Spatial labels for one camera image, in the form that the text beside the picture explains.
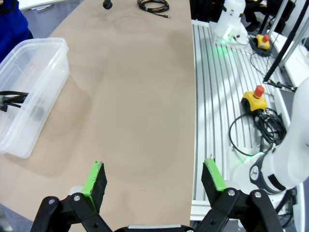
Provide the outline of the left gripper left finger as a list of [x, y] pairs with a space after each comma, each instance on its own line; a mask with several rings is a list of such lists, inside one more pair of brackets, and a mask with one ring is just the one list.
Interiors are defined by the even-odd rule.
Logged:
[[107, 178], [104, 163], [95, 161], [80, 192], [60, 200], [45, 197], [33, 221], [32, 232], [68, 232], [73, 224], [82, 224], [87, 232], [111, 232], [99, 215]]

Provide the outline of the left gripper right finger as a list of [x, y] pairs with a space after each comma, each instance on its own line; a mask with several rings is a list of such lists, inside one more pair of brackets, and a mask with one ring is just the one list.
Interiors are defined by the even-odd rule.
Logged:
[[282, 232], [283, 228], [267, 193], [255, 189], [249, 194], [228, 188], [213, 159], [205, 159], [201, 182], [211, 209], [196, 232], [221, 232], [230, 219], [240, 221], [247, 232]]

